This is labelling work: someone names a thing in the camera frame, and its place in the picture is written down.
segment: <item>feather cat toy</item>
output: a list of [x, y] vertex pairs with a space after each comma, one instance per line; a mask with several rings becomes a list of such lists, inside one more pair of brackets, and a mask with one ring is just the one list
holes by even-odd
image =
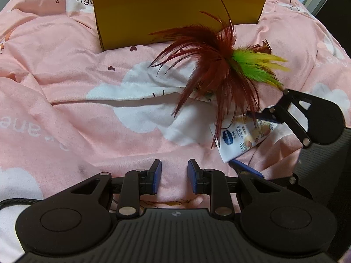
[[288, 69], [275, 62], [286, 62], [285, 59], [272, 55], [267, 41], [262, 45], [246, 48], [234, 48], [236, 36], [233, 30], [229, 12], [221, 0], [229, 18], [229, 24], [207, 12], [221, 23], [222, 30], [216, 32], [202, 25], [190, 25], [158, 31], [153, 34], [174, 42], [163, 50], [150, 66], [160, 68], [168, 61], [174, 63], [168, 69], [191, 56], [197, 57], [196, 68], [181, 93], [173, 115], [176, 116], [186, 100], [195, 91], [195, 98], [215, 94], [217, 99], [216, 130], [212, 146], [218, 139], [224, 118], [234, 105], [234, 117], [239, 108], [243, 113], [248, 108], [251, 112], [259, 110], [259, 95], [255, 82], [263, 82], [282, 90], [282, 83], [273, 73], [274, 69]]

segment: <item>pink bedsheet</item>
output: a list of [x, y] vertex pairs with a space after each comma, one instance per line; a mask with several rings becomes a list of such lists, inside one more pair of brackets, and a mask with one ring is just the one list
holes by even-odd
[[[257, 25], [235, 29], [237, 45], [267, 39], [274, 54], [289, 60], [291, 72], [277, 72], [285, 87], [336, 102], [349, 124], [351, 61], [297, 0], [267, 0]], [[92, 0], [11, 0], [0, 12], [0, 200], [46, 198], [101, 171], [123, 176], [161, 159], [159, 192], [143, 204], [208, 206], [208, 197], [191, 192], [188, 159], [235, 172], [210, 149], [215, 104], [188, 102], [171, 116], [193, 62], [156, 76], [147, 67], [165, 46], [102, 52]], [[262, 108], [280, 98], [258, 88]], [[279, 125], [239, 159], [268, 178], [282, 177], [300, 148]], [[13, 224], [23, 208], [0, 213], [2, 263], [22, 252]]]

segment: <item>yellow box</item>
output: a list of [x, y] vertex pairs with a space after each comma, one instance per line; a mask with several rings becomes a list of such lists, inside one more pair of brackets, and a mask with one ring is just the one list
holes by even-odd
[[[223, 0], [233, 24], [256, 24], [266, 0]], [[103, 50], [161, 42], [152, 32], [203, 24], [220, 25], [205, 11], [227, 19], [220, 0], [93, 0]]]

